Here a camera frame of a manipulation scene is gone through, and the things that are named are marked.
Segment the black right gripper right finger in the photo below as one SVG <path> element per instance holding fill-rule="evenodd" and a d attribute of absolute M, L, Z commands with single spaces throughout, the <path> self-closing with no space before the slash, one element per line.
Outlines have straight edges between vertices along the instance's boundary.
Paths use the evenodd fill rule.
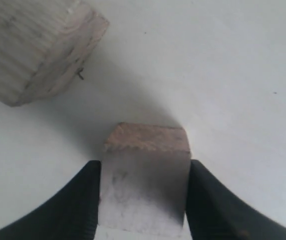
<path fill-rule="evenodd" d="M 186 216 L 194 240 L 286 240 L 286 227 L 242 201 L 194 159 Z"/>

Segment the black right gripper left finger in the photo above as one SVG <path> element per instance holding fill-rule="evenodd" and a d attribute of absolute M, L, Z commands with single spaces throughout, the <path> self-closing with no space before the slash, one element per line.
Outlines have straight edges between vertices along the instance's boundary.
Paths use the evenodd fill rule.
<path fill-rule="evenodd" d="M 92 240 L 98 226 L 101 162 L 89 161 L 53 197 L 0 229 L 0 240 Z"/>

